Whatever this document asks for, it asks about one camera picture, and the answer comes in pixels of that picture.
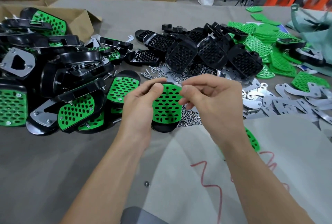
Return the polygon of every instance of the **gray tablecloth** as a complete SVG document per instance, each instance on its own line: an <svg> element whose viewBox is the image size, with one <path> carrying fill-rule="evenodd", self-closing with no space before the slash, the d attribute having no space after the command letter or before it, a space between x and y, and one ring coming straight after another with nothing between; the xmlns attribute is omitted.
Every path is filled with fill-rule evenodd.
<svg viewBox="0 0 332 224"><path fill-rule="evenodd" d="M202 27L206 22L254 21L244 7L232 6L143 0L59 0L53 6L84 8L101 16L103 22L94 24L96 33L123 41L127 40L128 35L135 35L138 29L160 33L163 23L190 30ZM290 20L288 7L265 7L263 13L269 19L283 24ZM134 49L145 48L136 39L132 43ZM125 63L119 70L129 68L142 70ZM291 80L276 76L261 81L266 82L275 93L276 84L289 83ZM92 135L57 132L51 136L36 137L24 127L2 127L0 223L58 223L109 148L117 130L118 125Z"/></svg>

